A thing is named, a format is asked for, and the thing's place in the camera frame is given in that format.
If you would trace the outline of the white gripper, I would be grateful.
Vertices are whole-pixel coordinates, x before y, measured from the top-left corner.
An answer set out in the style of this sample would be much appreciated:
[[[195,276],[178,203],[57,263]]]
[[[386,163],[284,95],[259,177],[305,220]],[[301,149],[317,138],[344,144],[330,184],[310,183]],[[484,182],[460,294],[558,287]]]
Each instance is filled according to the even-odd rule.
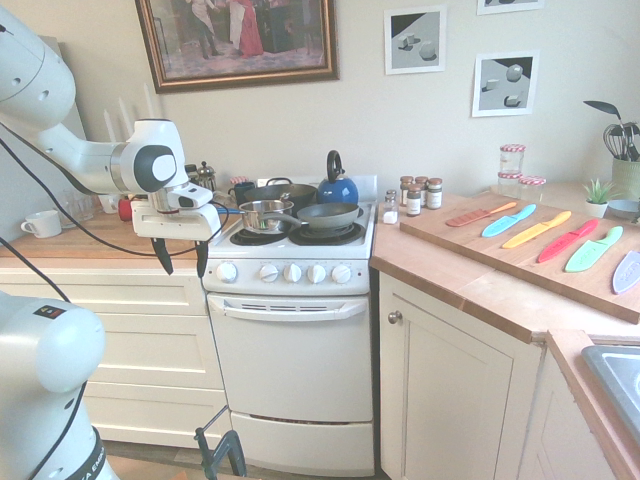
[[[204,277],[208,261],[208,240],[221,228],[218,212],[213,205],[206,204],[197,209],[163,214],[156,211],[149,201],[135,200],[131,203],[131,208],[135,233],[140,237],[153,238],[154,253],[168,275],[174,269],[164,239],[175,239],[196,241],[197,276],[200,279]]]

